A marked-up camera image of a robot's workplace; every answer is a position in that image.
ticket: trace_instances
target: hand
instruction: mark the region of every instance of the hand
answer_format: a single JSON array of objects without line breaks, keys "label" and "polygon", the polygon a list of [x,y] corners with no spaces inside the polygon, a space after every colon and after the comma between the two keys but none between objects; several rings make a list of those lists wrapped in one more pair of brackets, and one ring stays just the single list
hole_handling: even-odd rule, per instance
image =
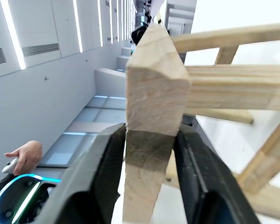
[{"label": "hand", "polygon": [[38,141],[29,141],[11,153],[5,153],[6,157],[18,156],[14,175],[31,173],[42,158],[42,145]]}]

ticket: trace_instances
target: white step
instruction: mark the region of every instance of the white step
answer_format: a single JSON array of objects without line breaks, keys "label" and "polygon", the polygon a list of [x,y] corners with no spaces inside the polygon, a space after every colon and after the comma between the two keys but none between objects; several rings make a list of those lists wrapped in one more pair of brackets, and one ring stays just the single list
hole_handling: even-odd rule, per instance
[{"label": "white step", "polygon": [[126,72],[126,71],[124,71],[123,69],[115,69],[115,71],[120,71],[120,72]]},{"label": "white step", "polygon": [[133,50],[134,50],[133,48],[126,48],[126,47],[124,47],[124,48],[121,49],[121,55],[129,57],[129,56],[131,56],[131,52]]},{"label": "white step", "polygon": [[129,60],[129,57],[127,57],[127,56],[117,57],[117,69],[126,70],[126,64],[127,64],[128,60]]},{"label": "white step", "polygon": [[108,97],[126,97],[126,74],[111,69],[94,70],[96,95]]}]

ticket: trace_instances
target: wooden plank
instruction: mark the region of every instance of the wooden plank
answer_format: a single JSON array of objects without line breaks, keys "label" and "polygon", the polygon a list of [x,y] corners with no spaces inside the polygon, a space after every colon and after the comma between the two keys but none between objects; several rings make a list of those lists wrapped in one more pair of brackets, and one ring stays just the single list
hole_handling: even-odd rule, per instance
[{"label": "wooden plank", "polygon": [[210,118],[236,121],[244,124],[253,123],[253,116],[247,110],[186,108],[184,114],[201,115]]},{"label": "wooden plank", "polygon": [[238,46],[220,48],[215,64],[231,64],[237,50]]},{"label": "wooden plank", "polygon": [[149,223],[190,92],[187,71],[166,29],[151,26],[127,68],[123,220]]},{"label": "wooden plank", "polygon": [[243,192],[256,213],[280,219],[280,188],[268,184],[257,194]]},{"label": "wooden plank", "polygon": [[188,108],[280,110],[280,65],[186,67]]},{"label": "wooden plank", "polygon": [[255,193],[279,172],[280,124],[255,154],[244,171],[237,176],[237,180],[242,189]]},{"label": "wooden plank", "polygon": [[280,40],[280,23],[212,30],[172,37],[178,53]]},{"label": "wooden plank", "polygon": [[[173,151],[166,169],[164,183],[179,188]],[[243,191],[243,193],[256,213],[280,219],[280,188],[267,184],[257,194],[248,191]]]}]

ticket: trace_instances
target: wooden frame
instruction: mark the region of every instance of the wooden frame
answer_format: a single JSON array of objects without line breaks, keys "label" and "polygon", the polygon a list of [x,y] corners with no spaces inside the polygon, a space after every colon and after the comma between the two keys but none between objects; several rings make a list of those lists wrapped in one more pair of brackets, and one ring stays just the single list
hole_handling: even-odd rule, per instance
[{"label": "wooden frame", "polygon": [[[280,110],[279,65],[228,65],[240,44],[276,40],[280,24],[174,38],[159,25],[147,29],[126,68],[124,221],[149,223],[183,113],[250,124],[248,111],[234,109]],[[217,47],[214,66],[184,67],[177,54]],[[280,124],[237,177],[256,212],[280,219],[280,189],[267,184],[278,172]]]}]

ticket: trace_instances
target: ceiling light strip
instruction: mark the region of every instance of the ceiling light strip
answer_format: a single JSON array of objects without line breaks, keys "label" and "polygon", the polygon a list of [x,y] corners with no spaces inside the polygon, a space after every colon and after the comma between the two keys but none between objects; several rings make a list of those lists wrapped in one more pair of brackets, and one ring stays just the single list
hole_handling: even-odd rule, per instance
[{"label": "ceiling light strip", "polygon": [[4,17],[5,17],[5,21],[6,21],[6,24],[7,24],[7,28],[8,28],[8,31],[9,31],[11,41],[12,41],[13,46],[14,46],[15,55],[18,59],[20,69],[21,70],[26,69],[24,55],[23,55],[23,52],[22,52],[22,49],[21,49],[21,46],[20,46],[20,42],[19,42],[17,32],[15,30],[14,21],[13,21],[12,15],[11,15],[8,0],[0,0],[0,2],[1,2],[1,6],[2,6],[2,9],[3,9],[3,14],[4,14]]},{"label": "ceiling light strip", "polygon": [[73,0],[73,4],[74,4],[74,14],[75,14],[75,21],[76,21],[76,29],[77,29],[79,50],[80,50],[80,53],[82,53],[83,52],[83,47],[82,47],[82,38],[81,38],[81,32],[80,32],[80,23],[79,23],[79,16],[78,16],[77,0]]}]

